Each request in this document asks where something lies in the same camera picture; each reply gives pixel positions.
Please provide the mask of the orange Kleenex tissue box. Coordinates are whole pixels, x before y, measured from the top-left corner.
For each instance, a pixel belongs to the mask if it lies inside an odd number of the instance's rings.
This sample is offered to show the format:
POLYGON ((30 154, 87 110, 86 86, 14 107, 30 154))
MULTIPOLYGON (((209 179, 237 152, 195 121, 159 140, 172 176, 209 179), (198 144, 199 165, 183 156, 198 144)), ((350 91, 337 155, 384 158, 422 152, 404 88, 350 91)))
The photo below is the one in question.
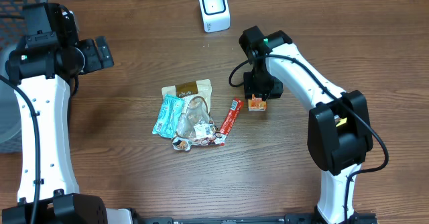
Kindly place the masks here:
POLYGON ((261 97, 255 97, 255 95, 247 100, 247 105, 248 111, 265 111, 267 109, 267 102, 263 101, 261 97))

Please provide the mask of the red snack stick packet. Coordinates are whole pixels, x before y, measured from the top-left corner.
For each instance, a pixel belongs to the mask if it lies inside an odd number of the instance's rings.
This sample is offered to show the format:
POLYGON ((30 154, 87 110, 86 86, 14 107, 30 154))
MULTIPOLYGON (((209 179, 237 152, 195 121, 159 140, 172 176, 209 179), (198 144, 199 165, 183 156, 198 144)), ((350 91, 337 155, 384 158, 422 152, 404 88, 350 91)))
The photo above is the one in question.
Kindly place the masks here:
POLYGON ((228 136, 228 134, 230 133, 230 131, 234 125, 234 122, 238 118, 238 115, 239 115, 239 112, 240 112, 242 106, 243 106, 242 100, 235 97, 232 101, 229 112, 228 112, 227 116, 225 117, 225 120, 223 121, 223 124, 221 125, 221 128, 219 130, 219 132, 222 135, 228 136))

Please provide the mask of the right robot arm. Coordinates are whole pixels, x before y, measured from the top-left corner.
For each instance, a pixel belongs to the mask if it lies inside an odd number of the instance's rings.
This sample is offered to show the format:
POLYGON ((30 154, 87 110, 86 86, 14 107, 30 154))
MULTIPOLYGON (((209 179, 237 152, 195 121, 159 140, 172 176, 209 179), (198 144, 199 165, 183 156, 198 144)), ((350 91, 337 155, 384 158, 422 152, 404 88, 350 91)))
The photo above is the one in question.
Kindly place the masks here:
POLYGON ((252 71, 243 75, 248 101, 277 99, 289 91, 308 111, 308 151, 321 170, 314 214, 287 214, 286 223, 376 223, 353 208, 355 172, 373 147, 369 114, 359 91, 346 92, 324 78, 283 31, 244 30, 239 45, 252 71))

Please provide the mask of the brown snack pouch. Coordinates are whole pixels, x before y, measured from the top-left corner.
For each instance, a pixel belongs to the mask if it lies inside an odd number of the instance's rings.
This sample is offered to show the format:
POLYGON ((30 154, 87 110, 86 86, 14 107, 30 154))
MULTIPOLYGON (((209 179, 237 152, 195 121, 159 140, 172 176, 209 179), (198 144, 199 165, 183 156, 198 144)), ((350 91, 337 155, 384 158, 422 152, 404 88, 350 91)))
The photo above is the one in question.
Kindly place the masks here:
POLYGON ((162 95, 182 99, 184 104, 174 130, 175 150, 189 151, 193 146, 223 146, 221 134, 210 116, 212 85, 209 79, 186 82, 162 88, 162 95))

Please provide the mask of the teal Kleenex tissue pack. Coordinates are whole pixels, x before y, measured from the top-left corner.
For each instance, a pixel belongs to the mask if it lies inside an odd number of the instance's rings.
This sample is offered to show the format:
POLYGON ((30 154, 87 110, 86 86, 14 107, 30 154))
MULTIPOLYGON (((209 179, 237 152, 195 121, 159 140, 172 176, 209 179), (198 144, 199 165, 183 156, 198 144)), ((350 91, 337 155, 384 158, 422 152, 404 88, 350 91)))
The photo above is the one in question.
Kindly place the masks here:
POLYGON ((164 138, 172 139, 175 136, 183 106, 184 100, 181 98, 166 95, 162 102, 152 133, 155 135, 158 134, 164 138))

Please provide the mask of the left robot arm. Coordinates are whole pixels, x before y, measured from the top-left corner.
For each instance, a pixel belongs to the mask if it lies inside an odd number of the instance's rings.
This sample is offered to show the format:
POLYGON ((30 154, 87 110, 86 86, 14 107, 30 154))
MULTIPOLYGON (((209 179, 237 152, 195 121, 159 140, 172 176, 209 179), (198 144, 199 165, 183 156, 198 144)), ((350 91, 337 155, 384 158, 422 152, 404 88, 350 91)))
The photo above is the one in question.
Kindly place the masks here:
POLYGON ((70 157, 68 112, 78 78, 114 65, 102 36, 80 40, 74 15, 57 3, 26 5, 27 33, 5 64, 21 118, 22 173, 17 205, 4 223, 132 223, 129 209, 109 209, 81 194, 70 157))

